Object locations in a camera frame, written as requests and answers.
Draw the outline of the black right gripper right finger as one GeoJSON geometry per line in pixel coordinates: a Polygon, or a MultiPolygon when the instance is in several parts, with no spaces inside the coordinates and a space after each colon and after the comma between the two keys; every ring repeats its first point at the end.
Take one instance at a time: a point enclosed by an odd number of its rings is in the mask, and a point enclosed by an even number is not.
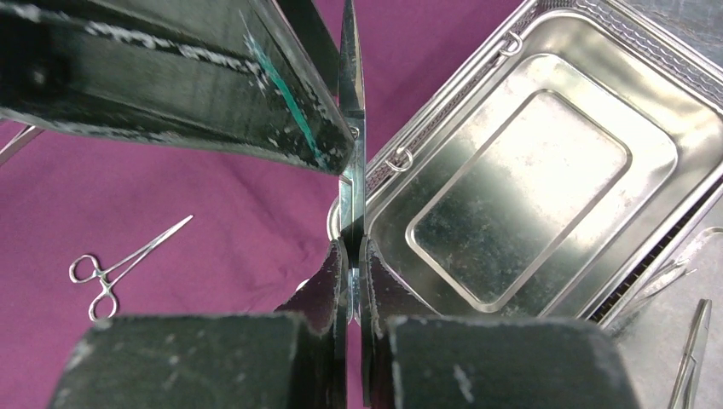
{"type": "Polygon", "coordinates": [[[360,248],[364,402],[372,408],[636,408],[615,344],[586,320],[441,316],[360,248]]]}

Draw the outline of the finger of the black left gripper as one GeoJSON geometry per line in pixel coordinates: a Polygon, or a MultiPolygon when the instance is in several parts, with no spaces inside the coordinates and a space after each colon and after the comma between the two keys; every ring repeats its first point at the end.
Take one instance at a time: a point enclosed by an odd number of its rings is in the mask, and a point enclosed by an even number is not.
{"type": "Polygon", "coordinates": [[[312,0],[279,0],[278,5],[333,96],[338,96],[340,55],[312,0]]]}
{"type": "Polygon", "coordinates": [[[278,1],[4,1],[1,115],[338,175],[353,138],[278,1]]]}

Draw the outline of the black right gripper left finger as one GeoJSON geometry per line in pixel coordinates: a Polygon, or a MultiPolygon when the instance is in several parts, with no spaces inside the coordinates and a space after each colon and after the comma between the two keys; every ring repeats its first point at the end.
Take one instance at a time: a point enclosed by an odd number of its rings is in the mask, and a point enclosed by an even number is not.
{"type": "Polygon", "coordinates": [[[271,313],[136,315],[78,341],[52,408],[343,408],[344,244],[271,313]]]}

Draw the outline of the steel surgical scissors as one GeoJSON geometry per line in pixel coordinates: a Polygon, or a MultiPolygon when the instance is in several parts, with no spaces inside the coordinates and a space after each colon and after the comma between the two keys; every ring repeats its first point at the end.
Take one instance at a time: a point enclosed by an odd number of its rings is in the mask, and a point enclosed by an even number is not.
{"type": "Polygon", "coordinates": [[[339,184],[339,227],[349,259],[347,320],[360,320],[360,251],[366,215],[366,107],[362,53],[355,2],[344,2],[340,44],[338,105],[354,146],[339,184]]]}

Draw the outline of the steel needle holder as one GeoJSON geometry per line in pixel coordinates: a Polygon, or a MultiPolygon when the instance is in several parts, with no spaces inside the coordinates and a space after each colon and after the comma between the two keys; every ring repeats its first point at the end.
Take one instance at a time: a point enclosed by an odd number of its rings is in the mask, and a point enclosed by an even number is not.
{"type": "Polygon", "coordinates": [[[99,258],[91,253],[86,253],[76,258],[68,267],[69,280],[77,285],[97,282],[101,287],[99,293],[88,306],[87,315],[89,320],[91,322],[97,322],[114,317],[118,313],[120,306],[120,301],[114,293],[114,287],[117,283],[138,263],[143,261],[167,239],[186,226],[193,218],[194,215],[186,216],[181,221],[167,228],[163,233],[151,239],[145,245],[109,267],[103,267],[99,258]],[[107,314],[102,315],[98,313],[98,307],[105,300],[111,303],[111,309],[107,314]]]}

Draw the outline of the maroon cloth wrap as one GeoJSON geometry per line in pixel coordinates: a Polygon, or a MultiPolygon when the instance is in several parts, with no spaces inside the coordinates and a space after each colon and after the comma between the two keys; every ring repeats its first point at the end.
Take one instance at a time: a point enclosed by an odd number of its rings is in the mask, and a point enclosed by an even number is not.
{"type": "MultiPolygon", "coordinates": [[[[522,1],[355,1],[371,158],[522,1]]],[[[45,408],[100,286],[68,267],[124,259],[194,218],[116,286],[120,314],[271,311],[327,252],[328,175],[233,154],[43,132],[1,166],[1,408],[45,408]]]]}

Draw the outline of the steel two-compartment tray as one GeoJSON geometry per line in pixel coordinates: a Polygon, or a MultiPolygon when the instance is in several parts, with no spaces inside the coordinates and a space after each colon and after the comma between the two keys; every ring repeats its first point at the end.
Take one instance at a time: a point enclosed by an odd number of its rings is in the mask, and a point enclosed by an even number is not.
{"type": "Polygon", "coordinates": [[[619,315],[722,182],[719,1],[525,1],[367,167],[366,238],[441,316],[619,315]]]}

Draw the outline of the steel forceps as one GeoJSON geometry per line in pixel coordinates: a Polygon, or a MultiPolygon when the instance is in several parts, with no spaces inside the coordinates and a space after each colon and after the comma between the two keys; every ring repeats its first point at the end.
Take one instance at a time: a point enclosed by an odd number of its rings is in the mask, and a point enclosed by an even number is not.
{"type": "Polygon", "coordinates": [[[17,152],[19,152],[19,150],[42,133],[43,129],[40,129],[37,126],[27,125],[1,149],[0,164],[6,164],[17,152]]]}

